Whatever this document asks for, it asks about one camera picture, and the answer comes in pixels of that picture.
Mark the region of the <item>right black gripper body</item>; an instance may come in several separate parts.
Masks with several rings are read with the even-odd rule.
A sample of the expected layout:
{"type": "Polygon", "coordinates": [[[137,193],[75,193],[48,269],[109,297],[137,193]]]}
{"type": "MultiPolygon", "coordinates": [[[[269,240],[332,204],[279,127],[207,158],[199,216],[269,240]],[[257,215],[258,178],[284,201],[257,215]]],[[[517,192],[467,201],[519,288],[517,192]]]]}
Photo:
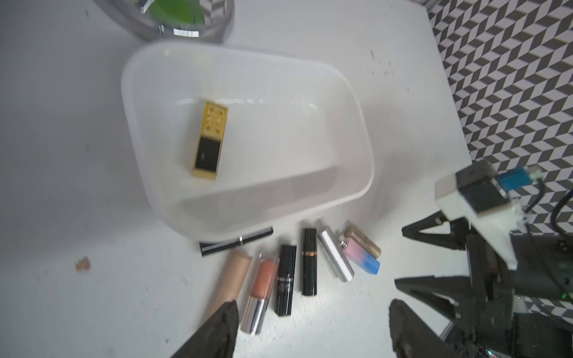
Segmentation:
{"type": "Polygon", "coordinates": [[[507,265],[465,219],[451,223],[457,243],[464,245],[469,275],[455,284],[455,325],[465,337],[503,336],[513,325],[513,296],[507,265]]]}

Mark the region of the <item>white plastic storage box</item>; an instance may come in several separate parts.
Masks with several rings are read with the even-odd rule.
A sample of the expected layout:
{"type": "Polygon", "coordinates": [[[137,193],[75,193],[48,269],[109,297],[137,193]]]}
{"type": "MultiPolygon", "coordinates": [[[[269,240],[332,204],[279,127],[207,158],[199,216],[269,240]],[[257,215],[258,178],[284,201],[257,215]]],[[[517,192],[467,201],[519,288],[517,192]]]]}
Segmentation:
{"type": "Polygon", "coordinates": [[[127,61],[121,93],[147,199],[192,240],[276,228],[372,185],[361,106],[327,64],[160,40],[127,61]],[[216,180],[192,176],[207,101],[228,108],[216,180]]]}

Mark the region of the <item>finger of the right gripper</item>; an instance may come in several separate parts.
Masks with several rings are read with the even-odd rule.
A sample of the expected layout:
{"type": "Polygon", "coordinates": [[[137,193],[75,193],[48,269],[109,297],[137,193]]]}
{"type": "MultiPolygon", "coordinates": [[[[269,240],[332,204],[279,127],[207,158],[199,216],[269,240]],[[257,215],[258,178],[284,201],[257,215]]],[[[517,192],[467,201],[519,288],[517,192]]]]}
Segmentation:
{"type": "Polygon", "coordinates": [[[452,277],[404,277],[394,280],[395,287],[427,304],[452,322],[470,314],[470,279],[452,277]]]}
{"type": "Polygon", "coordinates": [[[401,229],[402,236],[409,240],[440,246],[451,250],[466,250],[466,236],[468,235],[468,221],[464,218],[449,220],[442,211],[438,211],[424,219],[406,225],[401,229]],[[445,234],[429,233],[428,229],[449,226],[445,234]]]}

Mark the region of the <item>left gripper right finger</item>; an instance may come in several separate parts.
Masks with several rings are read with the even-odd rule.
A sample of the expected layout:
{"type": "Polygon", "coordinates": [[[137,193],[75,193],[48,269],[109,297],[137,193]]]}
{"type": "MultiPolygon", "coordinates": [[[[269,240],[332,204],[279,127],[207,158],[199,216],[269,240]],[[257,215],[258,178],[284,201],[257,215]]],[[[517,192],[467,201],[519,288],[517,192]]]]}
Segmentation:
{"type": "Polygon", "coordinates": [[[389,329],[392,349],[399,358],[457,356],[402,300],[394,299],[389,306],[389,329]]]}

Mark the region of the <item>pink and blue lipstick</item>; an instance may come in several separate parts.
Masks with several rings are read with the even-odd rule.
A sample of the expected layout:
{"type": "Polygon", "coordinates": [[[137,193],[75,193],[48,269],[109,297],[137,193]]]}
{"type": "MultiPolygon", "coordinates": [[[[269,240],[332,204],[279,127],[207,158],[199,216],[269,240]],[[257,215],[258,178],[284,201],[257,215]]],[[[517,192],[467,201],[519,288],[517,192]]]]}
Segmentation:
{"type": "Polygon", "coordinates": [[[352,238],[341,237],[340,247],[347,258],[369,274],[378,274],[380,263],[352,238]]]}

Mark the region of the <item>bronze lipstick tube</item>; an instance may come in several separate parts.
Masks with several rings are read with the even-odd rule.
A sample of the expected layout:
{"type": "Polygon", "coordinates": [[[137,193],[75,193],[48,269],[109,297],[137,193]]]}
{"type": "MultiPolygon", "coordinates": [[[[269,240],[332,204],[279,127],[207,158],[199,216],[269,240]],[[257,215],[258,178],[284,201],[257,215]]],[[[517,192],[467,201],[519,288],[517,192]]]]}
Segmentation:
{"type": "Polygon", "coordinates": [[[364,234],[357,226],[350,225],[345,230],[345,236],[352,238],[356,243],[358,243],[363,249],[365,249],[369,254],[371,254],[375,259],[381,256],[381,249],[372,241],[370,238],[364,234]]]}

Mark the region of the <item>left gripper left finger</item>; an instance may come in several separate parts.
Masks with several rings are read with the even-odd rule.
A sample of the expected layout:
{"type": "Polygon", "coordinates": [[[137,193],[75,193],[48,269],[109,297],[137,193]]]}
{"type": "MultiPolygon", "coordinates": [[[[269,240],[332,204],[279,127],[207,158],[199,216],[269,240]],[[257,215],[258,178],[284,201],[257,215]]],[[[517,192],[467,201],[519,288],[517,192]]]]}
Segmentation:
{"type": "Polygon", "coordinates": [[[172,358],[232,358],[237,342],[238,327],[237,302],[225,302],[172,355],[172,358]]]}

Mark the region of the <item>gold and black square lipstick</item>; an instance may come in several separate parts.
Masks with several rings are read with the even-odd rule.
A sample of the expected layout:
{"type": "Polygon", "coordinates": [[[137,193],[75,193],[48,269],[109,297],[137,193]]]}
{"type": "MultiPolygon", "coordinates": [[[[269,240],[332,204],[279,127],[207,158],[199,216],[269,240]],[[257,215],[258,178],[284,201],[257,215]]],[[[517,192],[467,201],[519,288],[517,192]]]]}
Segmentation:
{"type": "Polygon", "coordinates": [[[227,107],[212,101],[206,102],[192,166],[193,177],[217,179],[227,119],[227,107]]]}

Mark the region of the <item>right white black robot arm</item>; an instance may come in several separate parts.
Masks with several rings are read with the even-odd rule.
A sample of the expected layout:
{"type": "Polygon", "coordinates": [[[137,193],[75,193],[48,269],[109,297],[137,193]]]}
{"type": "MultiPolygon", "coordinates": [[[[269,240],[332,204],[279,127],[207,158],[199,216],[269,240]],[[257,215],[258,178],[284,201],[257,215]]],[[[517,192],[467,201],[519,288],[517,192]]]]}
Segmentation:
{"type": "Polygon", "coordinates": [[[572,253],[564,239],[518,235],[521,207],[504,189],[464,186],[439,192],[442,210],[403,228],[404,237],[465,251],[468,276],[406,277],[398,290],[432,307],[475,344],[509,357],[570,357],[572,325],[515,313],[516,296],[572,296],[572,253]]]}

